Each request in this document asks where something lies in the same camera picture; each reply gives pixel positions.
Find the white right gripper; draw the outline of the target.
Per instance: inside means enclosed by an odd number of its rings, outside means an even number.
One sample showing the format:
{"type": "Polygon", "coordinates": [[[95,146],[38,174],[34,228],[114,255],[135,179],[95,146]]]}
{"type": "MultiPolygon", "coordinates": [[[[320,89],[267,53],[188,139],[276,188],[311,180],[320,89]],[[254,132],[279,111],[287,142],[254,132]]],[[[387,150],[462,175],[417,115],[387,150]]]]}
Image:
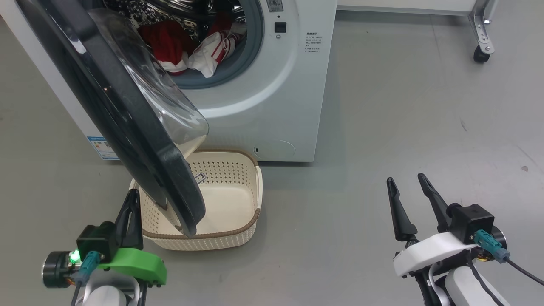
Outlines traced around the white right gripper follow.
{"type": "MultiPolygon", "coordinates": [[[[447,215],[448,205],[425,174],[419,173],[417,178],[424,195],[430,201],[438,223],[437,231],[441,234],[435,234],[411,245],[393,258],[393,267],[399,277],[448,259],[464,250],[478,247],[475,243],[465,244],[452,233],[447,232],[451,225],[451,217],[447,215]]],[[[400,191],[396,182],[389,177],[386,184],[395,239],[400,242],[416,241],[416,226],[410,222],[400,201],[400,191]]]]}

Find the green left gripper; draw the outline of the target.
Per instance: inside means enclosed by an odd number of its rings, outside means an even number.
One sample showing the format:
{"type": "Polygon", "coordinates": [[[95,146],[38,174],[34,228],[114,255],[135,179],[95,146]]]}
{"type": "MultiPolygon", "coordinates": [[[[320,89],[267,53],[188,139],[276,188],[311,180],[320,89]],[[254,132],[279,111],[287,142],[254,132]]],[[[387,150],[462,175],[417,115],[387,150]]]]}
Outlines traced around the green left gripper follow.
{"type": "Polygon", "coordinates": [[[130,189],[115,221],[115,238],[120,249],[109,263],[100,263],[98,269],[112,269],[123,275],[152,285],[167,283],[167,269],[163,260],[144,252],[140,194],[130,189]]]}

